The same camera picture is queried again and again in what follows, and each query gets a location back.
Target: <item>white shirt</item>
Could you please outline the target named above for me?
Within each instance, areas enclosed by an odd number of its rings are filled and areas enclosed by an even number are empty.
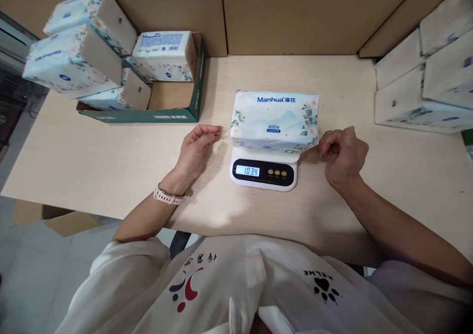
[[[365,279],[289,241],[199,239],[172,261],[158,239],[110,243],[56,333],[444,332],[470,293],[395,261]]]

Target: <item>gray floor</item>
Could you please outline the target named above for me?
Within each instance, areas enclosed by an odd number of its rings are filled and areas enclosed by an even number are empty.
[[[0,164],[0,188],[34,123],[23,113]],[[43,222],[10,227],[14,200],[0,197],[0,333],[54,333],[92,261],[110,242],[120,221],[106,219],[99,228],[62,238]],[[170,245],[175,231],[158,238]],[[193,234],[188,245],[195,242]]]

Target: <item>stack of tissue packs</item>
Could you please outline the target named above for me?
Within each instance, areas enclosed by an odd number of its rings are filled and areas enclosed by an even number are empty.
[[[420,22],[424,55],[430,56],[473,29],[473,0],[444,0]]]
[[[133,51],[137,34],[115,0],[66,0],[56,5],[43,31],[48,36],[88,24],[120,57]]]
[[[87,25],[57,33],[31,46],[23,78],[79,98],[118,88],[120,58]]]
[[[126,68],[131,68],[133,73],[140,77],[142,81],[146,84],[151,84],[150,77],[146,74],[146,72],[139,66],[138,62],[133,56],[125,56],[122,57],[122,66]]]
[[[473,31],[427,59],[423,97],[473,109]]]
[[[376,64],[378,89],[423,65],[421,54],[420,34],[419,29],[416,29]]]
[[[150,96],[151,88],[138,78],[130,68],[123,68],[120,88],[90,95],[79,100],[100,111],[146,110]]]
[[[423,68],[403,75],[375,94],[374,122],[451,134],[473,128],[473,110],[422,99]]]
[[[197,50],[190,31],[142,33],[133,57],[151,80],[194,81]]]
[[[230,138],[234,146],[296,153],[318,144],[319,95],[237,91]]]

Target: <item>wooden table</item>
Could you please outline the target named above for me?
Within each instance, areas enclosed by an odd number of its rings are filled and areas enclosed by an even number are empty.
[[[374,69],[354,56],[209,59],[200,123],[223,125],[225,134],[168,227],[204,235],[270,235],[342,261],[378,264],[376,247],[327,183],[315,150],[302,154],[290,192],[231,181],[228,129],[237,89],[319,93],[321,133],[354,125],[370,145],[365,181],[473,260],[473,172],[460,135],[375,125]],[[49,94],[2,194],[123,219],[174,166],[194,125],[108,125],[79,115],[75,105]]]

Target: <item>white scale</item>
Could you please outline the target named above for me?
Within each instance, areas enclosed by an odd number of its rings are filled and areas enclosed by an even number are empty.
[[[299,154],[233,147],[230,178],[242,186],[289,191],[297,183]]]

